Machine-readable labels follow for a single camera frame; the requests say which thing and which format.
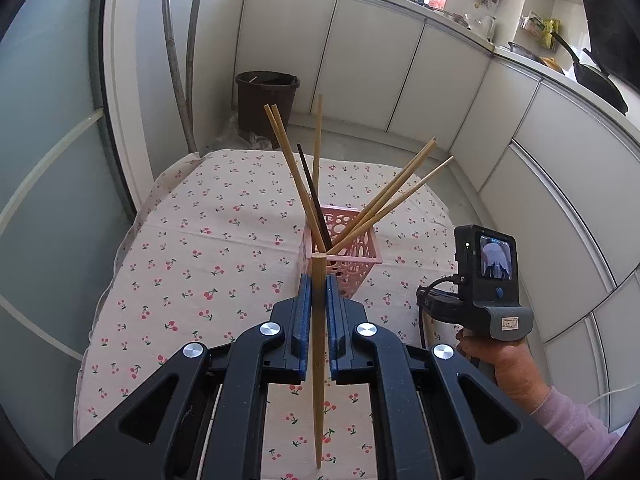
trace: cherry print tablecloth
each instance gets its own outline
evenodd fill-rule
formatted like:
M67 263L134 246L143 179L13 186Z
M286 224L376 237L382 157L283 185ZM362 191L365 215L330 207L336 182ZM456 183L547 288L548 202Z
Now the cherry print tablecloth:
M362 207L396 171L322 159L320 200ZM304 224L281 152L192 154L166 170L118 250L114 279L98 304L78 378L75 439L185 343L234 341L267 320L275 302L295 295ZM455 272L453 225L423 187L381 220L377 232L384 261L353 299L366 306L369 320L419 346L415 289ZM430 323L430 344L454 342L454 326ZM327 379L325 388L317 470L309 383L271 385L263 478L376 477L367 387Z

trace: pink plastic basket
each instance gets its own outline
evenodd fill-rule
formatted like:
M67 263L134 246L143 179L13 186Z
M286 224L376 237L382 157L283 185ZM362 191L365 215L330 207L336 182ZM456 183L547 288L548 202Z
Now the pink plastic basket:
M360 212L358 209L331 205L322 205L321 209L331 238L336 237L344 229L344 225ZM308 226L305 227L302 236L301 252L303 256L302 270L310 272L313 249L311 247L311 230ZM378 240L372 227L358 236L348 247L341 250L340 254L328 256L326 272L336 275L340 295L344 298L352 298L373 266L381 263Z

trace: white cord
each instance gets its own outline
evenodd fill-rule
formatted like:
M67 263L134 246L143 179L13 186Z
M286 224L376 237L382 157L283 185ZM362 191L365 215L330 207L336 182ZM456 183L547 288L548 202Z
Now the white cord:
M606 394L602 394L600 396L597 396L595 399L593 399L591 402L589 402L587 404L587 406L591 406L597 400L600 400L603 397L610 396L611 394L618 394L620 392L626 392L627 390L630 390L631 388L635 388L636 386L638 386L638 384L640 384L640 381L638 381L637 383L632 384L631 386L627 386L626 388L620 388L619 390L613 390L611 392L607 392Z

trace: display screen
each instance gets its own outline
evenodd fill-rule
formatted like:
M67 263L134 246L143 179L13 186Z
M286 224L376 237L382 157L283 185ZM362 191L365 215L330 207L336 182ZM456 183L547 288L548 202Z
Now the display screen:
M480 235L480 276L494 280L510 280L512 270L509 243Z

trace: white cabinet door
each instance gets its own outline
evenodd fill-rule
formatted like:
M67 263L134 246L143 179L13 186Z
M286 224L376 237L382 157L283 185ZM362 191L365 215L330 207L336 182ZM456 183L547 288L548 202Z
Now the white cabinet door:
M488 63L487 51L427 22L389 131L424 141L437 137L438 147L448 150Z
M423 27L374 0L338 0L318 79L324 114L385 130Z
M480 191L509 145L540 78L492 60L451 154Z
M480 192L495 224L516 239L518 266L548 341L607 296L602 272L568 212L513 146Z
M335 0L244 0L236 75L273 70L297 76L293 111L308 114L334 7Z
M545 345L553 386L561 394L571 397L573 402L581 404L587 404L604 393L603 378L598 373L601 356L594 352L599 343L592 327L590 318L582 320ZM609 423L606 402L602 405L595 402L590 409L605 425Z
M621 283L640 262L638 149L545 84L515 139L580 213Z
M609 389L626 388L640 380L640 284L638 271L634 272L594 315L607 357ZM616 430L628 423L640 404L640 386L613 394L611 424Z

